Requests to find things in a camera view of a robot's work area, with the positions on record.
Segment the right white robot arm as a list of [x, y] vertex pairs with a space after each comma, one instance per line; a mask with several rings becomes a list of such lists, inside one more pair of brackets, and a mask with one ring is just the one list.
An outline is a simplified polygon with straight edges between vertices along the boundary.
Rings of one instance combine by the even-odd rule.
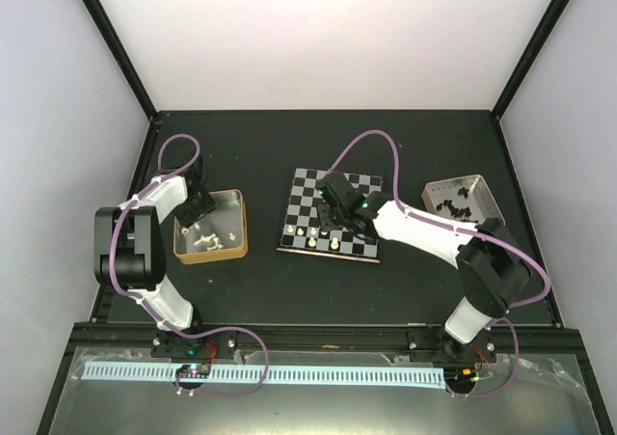
[[346, 229], [369, 242], [389, 240], [419, 249], [453, 266], [463, 297], [437, 333], [439, 353], [461, 361], [473, 340], [514, 306], [531, 278], [530, 263], [497, 219], [457, 223], [397, 202], [380, 191], [364, 195], [341, 172], [316, 181], [325, 231]]

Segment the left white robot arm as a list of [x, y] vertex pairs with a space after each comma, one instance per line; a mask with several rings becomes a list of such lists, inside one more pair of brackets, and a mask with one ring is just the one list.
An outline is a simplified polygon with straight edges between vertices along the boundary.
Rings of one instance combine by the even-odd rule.
[[174, 332], [186, 357], [200, 355], [207, 334], [199, 313], [167, 276], [161, 224], [173, 216], [189, 230], [216, 208], [204, 185], [202, 158], [163, 170], [138, 194], [94, 216], [94, 275], [101, 285], [143, 308], [158, 329]]

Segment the black and white chessboard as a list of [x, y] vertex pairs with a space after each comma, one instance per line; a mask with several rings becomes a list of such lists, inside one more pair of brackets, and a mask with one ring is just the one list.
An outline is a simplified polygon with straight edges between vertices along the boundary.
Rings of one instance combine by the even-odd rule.
[[340, 225], [315, 188], [327, 172], [297, 168], [294, 172], [277, 249], [301, 255], [350, 259], [378, 263], [379, 245], [375, 239], [356, 236]]

